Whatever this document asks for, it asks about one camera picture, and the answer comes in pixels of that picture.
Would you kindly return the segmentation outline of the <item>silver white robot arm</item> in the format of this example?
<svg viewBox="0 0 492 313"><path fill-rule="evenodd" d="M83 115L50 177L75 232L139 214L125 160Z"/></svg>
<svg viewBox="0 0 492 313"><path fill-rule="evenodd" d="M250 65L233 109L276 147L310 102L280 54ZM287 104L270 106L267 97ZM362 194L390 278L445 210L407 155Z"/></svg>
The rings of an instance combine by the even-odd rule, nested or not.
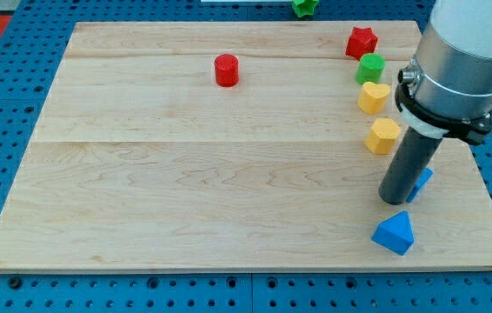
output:
<svg viewBox="0 0 492 313"><path fill-rule="evenodd" d="M492 131L492 0L437 0L398 81L396 105L412 130L482 142Z"/></svg>

